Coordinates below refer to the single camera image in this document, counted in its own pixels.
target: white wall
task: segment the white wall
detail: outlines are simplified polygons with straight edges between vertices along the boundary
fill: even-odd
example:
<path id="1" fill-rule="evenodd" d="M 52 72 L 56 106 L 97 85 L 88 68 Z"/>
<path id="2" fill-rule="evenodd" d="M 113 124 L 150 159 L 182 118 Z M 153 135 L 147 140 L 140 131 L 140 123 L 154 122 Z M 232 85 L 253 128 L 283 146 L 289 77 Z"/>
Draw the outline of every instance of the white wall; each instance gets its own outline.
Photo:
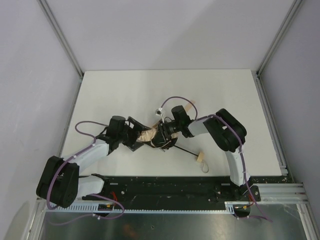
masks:
<path id="1" fill-rule="evenodd" d="M 78 76 L 37 1 L 2 0 L 0 31 L 0 239 L 19 239 Z"/>
<path id="2" fill-rule="evenodd" d="M 256 70 L 293 0 L 48 0 L 82 70 Z"/>
<path id="3" fill-rule="evenodd" d="M 306 0 L 262 79 L 288 164 L 320 225 L 320 1 Z"/>

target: small white connector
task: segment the small white connector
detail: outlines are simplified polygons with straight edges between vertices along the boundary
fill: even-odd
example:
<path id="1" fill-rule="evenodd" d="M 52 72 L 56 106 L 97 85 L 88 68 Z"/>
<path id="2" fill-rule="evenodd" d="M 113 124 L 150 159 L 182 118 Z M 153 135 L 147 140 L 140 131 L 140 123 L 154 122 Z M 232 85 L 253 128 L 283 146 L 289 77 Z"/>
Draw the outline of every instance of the small white connector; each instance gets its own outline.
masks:
<path id="1" fill-rule="evenodd" d="M 245 149 L 244 149 L 244 146 L 242 145 L 242 148 L 240 150 L 240 147 L 239 147 L 239 151 L 238 151 L 239 154 L 244 154 L 245 153 Z"/>
<path id="2" fill-rule="evenodd" d="M 163 108 L 162 108 L 162 107 L 159 107 L 158 109 L 156 109 L 154 114 L 155 114 L 156 116 L 161 117 L 162 122 L 165 121 L 165 112 L 163 111 Z"/>

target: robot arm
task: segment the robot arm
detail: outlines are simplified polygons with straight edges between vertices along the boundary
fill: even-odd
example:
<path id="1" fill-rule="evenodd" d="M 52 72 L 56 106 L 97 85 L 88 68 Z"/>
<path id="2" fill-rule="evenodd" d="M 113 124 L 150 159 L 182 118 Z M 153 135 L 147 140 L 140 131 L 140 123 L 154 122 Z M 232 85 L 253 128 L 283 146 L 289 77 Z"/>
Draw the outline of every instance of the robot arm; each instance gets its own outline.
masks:
<path id="1" fill-rule="evenodd" d="M 230 168 L 231 182 L 239 187 L 243 186 L 245 179 L 243 163 L 239 153 L 239 141 L 230 129 L 215 116 L 222 119 L 236 132 L 242 144 L 245 143 L 245 136 L 247 135 L 245 127 L 224 108 L 220 109 L 215 115 L 202 117 L 198 120 L 191 120 L 181 105 L 174 107 L 171 112 L 174 120 L 171 122 L 160 121 L 157 126 L 157 134 L 150 141 L 151 143 L 146 144 L 157 148 L 165 146 L 164 149 L 168 149 L 176 143 L 177 138 L 174 137 L 174 134 L 177 132 L 181 132 L 185 138 L 209 133 L 218 147 L 225 151 Z M 246 172 L 246 179 L 249 178 L 250 174 Z"/>
<path id="2" fill-rule="evenodd" d="M 119 147 L 119 144 L 127 146 L 132 151 L 140 148 L 144 144 L 137 142 L 137 139 L 141 132 L 147 129 L 149 128 L 131 117 L 126 120 L 121 116 L 113 116 L 109 126 L 104 130 L 106 132 L 103 131 L 96 137 L 96 141 L 91 144 L 91 148 L 63 158 L 52 156 L 48 159 L 38 183 L 36 194 L 43 199 L 47 199 L 50 184 L 62 164 L 64 164 L 64 167 L 50 190 L 50 202 L 67 208 L 76 198 L 100 193 L 108 179 L 98 174 L 80 177 L 80 173 L 99 159 L 111 154 Z M 65 163 L 64 159 L 70 157 L 72 159 Z"/>

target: white tabletop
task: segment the white tabletop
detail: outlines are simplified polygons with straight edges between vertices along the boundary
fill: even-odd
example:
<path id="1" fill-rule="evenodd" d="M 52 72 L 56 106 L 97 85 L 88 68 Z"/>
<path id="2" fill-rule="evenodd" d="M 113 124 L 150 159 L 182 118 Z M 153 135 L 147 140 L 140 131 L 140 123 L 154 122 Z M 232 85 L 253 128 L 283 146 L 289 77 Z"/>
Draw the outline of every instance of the white tabletop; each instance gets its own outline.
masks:
<path id="1" fill-rule="evenodd" d="M 252 176 L 279 176 L 281 170 L 267 127 L 256 86 L 248 69 L 225 70 L 130 70 L 87 71 L 65 140 L 62 156 L 86 147 L 92 139 L 78 134 L 74 127 L 80 121 L 109 124 L 114 115 L 133 117 L 146 126 L 157 122 L 155 110 L 171 96 L 195 101 L 199 117 L 227 109 L 247 130 L 244 156 Z M 172 99 L 164 107 L 187 102 Z M 191 119 L 195 111 L 188 114 Z M 97 135 L 103 127 L 85 123 L 80 130 Z M 227 176 L 230 174 L 225 153 L 209 134 L 193 138 L 180 135 L 177 145 L 192 152 L 203 151 L 209 165 L 207 174 L 189 153 L 177 148 L 166 152 L 143 146 L 132 152 L 121 145 L 109 156 L 88 167 L 82 175 L 98 173 L 112 176 Z"/>

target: cable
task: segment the cable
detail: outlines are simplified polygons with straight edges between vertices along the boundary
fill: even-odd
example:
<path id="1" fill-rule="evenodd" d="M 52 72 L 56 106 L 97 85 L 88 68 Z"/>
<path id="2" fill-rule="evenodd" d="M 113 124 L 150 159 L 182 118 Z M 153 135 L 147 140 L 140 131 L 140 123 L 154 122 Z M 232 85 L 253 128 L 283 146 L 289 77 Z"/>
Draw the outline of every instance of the cable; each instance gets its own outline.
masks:
<path id="1" fill-rule="evenodd" d="M 104 127 L 107 127 L 107 126 L 108 126 L 108 125 L 105 125 L 105 124 L 103 124 L 103 123 L 99 123 L 99 122 L 96 122 L 96 121 L 80 121 L 80 122 L 78 122 L 78 123 L 74 126 L 75 130 L 76 130 L 79 134 L 82 134 L 82 135 L 89 136 L 89 137 L 93 138 L 93 143 L 90 144 L 89 146 L 85 147 L 84 149 L 80 150 L 80 151 L 77 152 L 75 155 L 69 157 L 67 160 L 65 160 L 65 161 L 61 164 L 61 166 L 57 169 L 57 171 L 55 172 L 55 174 L 53 175 L 53 178 L 52 178 L 51 183 L 50 183 L 50 185 L 49 185 L 48 192 L 47 192 L 47 194 L 46 194 L 46 206 L 47 206 L 47 208 L 50 209 L 50 210 L 54 210 L 54 209 L 56 209 L 56 208 L 58 207 L 58 205 L 56 205 L 56 206 L 51 206 L 51 205 L 50 205 L 50 197 L 51 197 L 51 192 L 52 192 L 52 189 L 53 189 L 53 187 L 54 187 L 55 181 L 57 180 L 58 175 L 59 175 L 59 173 L 61 172 L 61 170 L 62 170 L 62 169 L 65 167 L 65 165 L 66 165 L 68 162 L 70 162 L 72 159 L 76 158 L 78 155 L 84 153 L 85 151 L 91 149 L 91 148 L 94 147 L 95 144 L 96 144 L 97 139 L 96 139 L 96 137 L 95 137 L 94 135 L 89 134 L 89 133 L 85 133 L 85 132 L 80 131 L 80 130 L 78 129 L 78 126 L 79 126 L 80 124 L 84 124 L 84 123 L 97 124 L 97 125 L 104 126 Z"/>
<path id="2" fill-rule="evenodd" d="M 162 149 L 162 148 L 164 148 L 165 146 L 167 146 L 169 143 L 171 143 L 171 140 L 170 141 L 168 141 L 165 145 L 163 145 L 163 146 L 158 146 L 158 147 L 156 147 L 156 149 Z"/>
<path id="3" fill-rule="evenodd" d="M 106 130 L 108 129 L 108 127 L 109 127 L 109 126 L 108 126 L 108 125 L 106 125 L 106 127 L 103 129 L 103 131 L 102 131 L 102 132 L 100 132 L 100 134 L 103 134 L 103 133 L 104 133 L 104 131 L 106 131 Z"/>
<path id="4" fill-rule="evenodd" d="M 165 121 L 166 123 L 168 123 L 168 122 L 166 121 L 166 119 L 170 119 L 171 122 L 173 121 L 170 117 L 166 116 L 166 117 L 164 118 L 164 121 Z"/>
<path id="5" fill-rule="evenodd" d="M 203 159 L 202 160 L 202 165 L 201 165 L 201 171 L 204 173 L 204 174 L 207 174 L 209 172 L 209 165 L 208 163 Z"/>
<path id="6" fill-rule="evenodd" d="M 82 219 L 82 218 L 86 218 L 86 217 L 97 217 L 98 220 L 100 219 L 105 219 L 105 220 L 112 220 L 112 219 L 117 219 L 117 218 L 120 218 L 124 213 L 125 213 L 125 207 L 120 203 L 118 202 L 117 200 L 112 200 L 108 197 L 105 197 L 105 196 L 100 196 L 100 195 L 97 195 L 97 194 L 90 194 L 90 196 L 93 196 L 93 197 L 96 197 L 96 198 L 100 198 L 100 199 L 104 199 L 104 200 L 107 200 L 107 201 L 111 201 L 114 203 L 114 206 L 116 206 L 116 204 L 118 204 L 120 206 L 120 208 L 122 209 L 122 212 L 119 214 L 119 215 L 116 215 L 116 216 L 100 216 L 100 215 L 97 215 L 95 213 L 88 213 L 88 214 L 84 214 L 84 215 L 81 215 L 81 216 L 78 216 L 70 221 L 66 221 L 66 222 L 62 222 L 62 223 L 54 223 L 54 222 L 51 222 L 49 221 L 49 223 L 51 225 L 54 225 L 54 226 L 64 226 L 64 225 L 68 225 L 70 223 L 73 223 L 79 219 Z"/>
<path id="7" fill-rule="evenodd" d="M 242 161 L 242 167 L 243 167 L 243 177 L 244 177 L 244 182 L 245 182 L 245 185 L 246 185 L 246 188 L 248 189 L 248 192 L 254 202 L 254 204 L 256 205 L 256 207 L 259 209 L 260 213 L 263 215 L 263 216 L 250 216 L 249 218 L 255 218 L 255 219 L 265 219 L 265 220 L 268 220 L 270 223 L 272 223 L 273 221 L 267 217 L 267 215 L 264 213 L 264 211 L 261 209 L 261 207 L 259 206 L 259 204 L 257 203 L 253 193 L 251 192 L 251 189 L 250 189 L 250 186 L 248 184 L 248 180 L 247 180 L 247 175 L 246 175 L 246 162 L 245 162 L 245 157 L 244 157 L 244 154 L 242 152 L 242 147 L 243 147 L 243 144 L 242 144 L 242 141 L 240 139 L 240 137 L 238 136 L 238 134 L 235 132 L 235 130 L 233 130 L 233 128 L 228 124 L 226 123 L 225 120 L 223 120 L 221 117 L 215 115 L 215 114 L 211 114 L 211 115 L 208 115 L 208 116 L 204 116 L 204 117 L 201 117 L 199 119 L 197 119 L 197 121 L 200 121 L 202 119 L 205 119 L 205 118 L 215 118 L 215 119 L 218 119 L 220 122 L 222 122 L 232 133 L 233 135 L 236 137 L 236 139 L 238 140 L 239 142 L 239 154 L 240 154 L 240 157 L 241 157 L 241 161 Z"/>
<path id="8" fill-rule="evenodd" d="M 249 195 L 249 203 L 247 205 L 244 206 L 235 206 L 233 207 L 234 209 L 245 209 L 245 208 L 250 208 L 253 204 L 255 204 L 254 201 L 252 201 L 251 196 Z"/>
<path id="9" fill-rule="evenodd" d="M 118 201 L 118 198 L 117 198 L 117 196 L 116 196 L 115 192 L 114 192 L 114 191 L 112 191 L 112 192 L 111 192 L 111 194 L 112 194 L 112 196 L 113 196 L 113 200 Z"/>
<path id="10" fill-rule="evenodd" d="M 194 105 L 194 103 L 193 103 L 192 101 L 186 99 L 186 98 L 183 97 L 183 96 L 171 96 L 171 97 L 167 98 L 167 99 L 162 103 L 161 108 L 163 108 L 164 105 L 165 105 L 170 99 L 183 99 L 183 100 L 187 101 L 188 103 L 190 103 L 190 104 L 192 105 L 192 107 L 194 108 L 194 110 L 195 110 L 195 118 L 194 118 L 194 119 L 196 120 L 196 119 L 198 118 L 198 109 L 196 108 L 196 106 Z"/>

